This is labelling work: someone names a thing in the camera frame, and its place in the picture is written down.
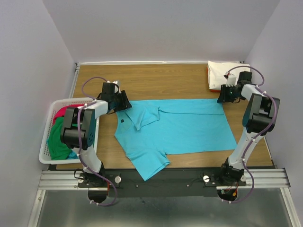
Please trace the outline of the cyan polo t shirt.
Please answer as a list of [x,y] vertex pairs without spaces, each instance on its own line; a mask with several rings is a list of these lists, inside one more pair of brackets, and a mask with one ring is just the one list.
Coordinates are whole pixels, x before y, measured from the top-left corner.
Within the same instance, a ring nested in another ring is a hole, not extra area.
[[168,155],[234,150],[216,99],[132,101],[117,113],[115,138],[144,181],[170,164]]

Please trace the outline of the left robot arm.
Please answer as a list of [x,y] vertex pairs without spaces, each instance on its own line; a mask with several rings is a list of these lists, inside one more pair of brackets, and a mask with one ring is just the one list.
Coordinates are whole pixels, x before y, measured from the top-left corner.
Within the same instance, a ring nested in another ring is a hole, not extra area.
[[80,106],[66,109],[60,140],[79,158],[83,172],[78,178],[82,183],[95,187],[110,185],[105,178],[102,161],[97,157],[94,142],[97,120],[102,115],[116,113],[132,107],[126,92],[120,89],[119,81],[104,82],[101,93],[96,97],[73,98]]

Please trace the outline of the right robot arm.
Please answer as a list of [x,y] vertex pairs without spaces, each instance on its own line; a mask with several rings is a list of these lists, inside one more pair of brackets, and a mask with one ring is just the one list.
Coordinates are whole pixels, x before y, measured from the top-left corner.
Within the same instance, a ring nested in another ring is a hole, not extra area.
[[236,77],[227,71],[226,83],[221,85],[218,103],[247,100],[248,105],[242,119],[243,133],[233,153],[226,159],[218,173],[222,185],[232,186],[244,176],[246,163],[253,149],[275,126],[280,99],[270,96],[251,82],[252,73],[242,71]]

